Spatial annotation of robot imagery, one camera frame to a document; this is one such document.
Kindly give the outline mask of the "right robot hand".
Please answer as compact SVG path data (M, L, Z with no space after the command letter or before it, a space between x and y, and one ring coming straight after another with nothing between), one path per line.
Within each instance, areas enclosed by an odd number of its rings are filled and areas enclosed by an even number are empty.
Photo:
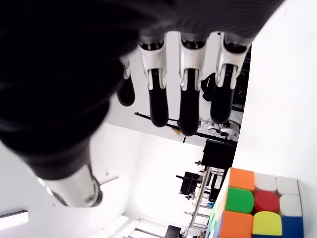
M117 94L134 102L129 54L139 49L150 118L168 121L166 34L179 33L180 113L199 126L207 39L220 34L211 118L228 120L252 41L279 0L3 0L0 3L0 140L63 205L95 207L103 194L90 138Z

